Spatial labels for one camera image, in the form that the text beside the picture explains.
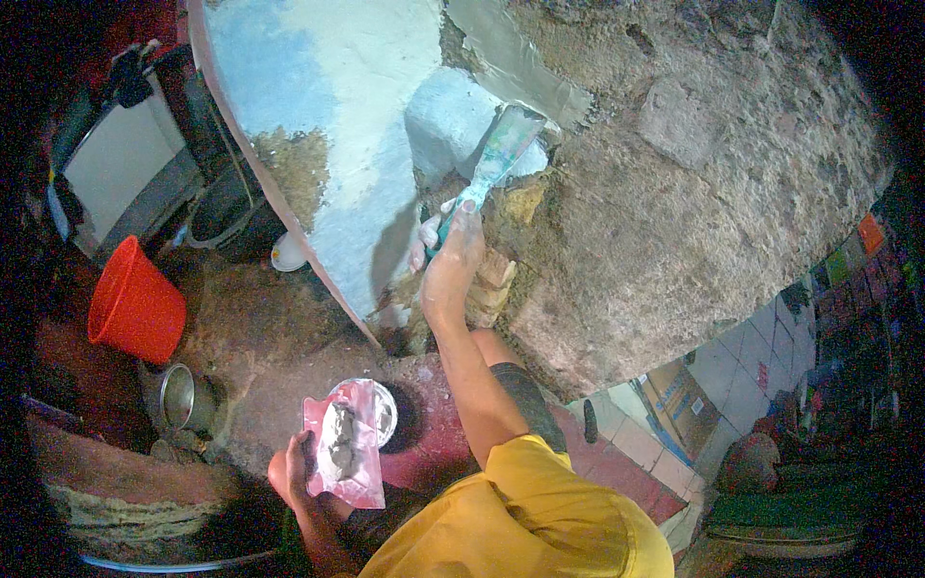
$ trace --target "plastic bag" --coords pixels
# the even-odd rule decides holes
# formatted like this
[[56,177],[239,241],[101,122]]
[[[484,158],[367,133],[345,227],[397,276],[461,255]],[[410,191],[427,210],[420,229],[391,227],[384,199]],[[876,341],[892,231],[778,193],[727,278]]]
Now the plastic bag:
[[375,382],[372,379],[348,379],[324,400],[305,398],[302,402],[303,429],[314,432],[312,453],[317,455],[321,441],[321,425],[327,406],[342,403],[353,411],[353,473],[342,480],[325,478],[315,465],[308,479],[308,493],[317,496],[330,492],[354,508],[363,510],[386,507],[382,489],[382,469],[379,466],[379,446],[376,432]]

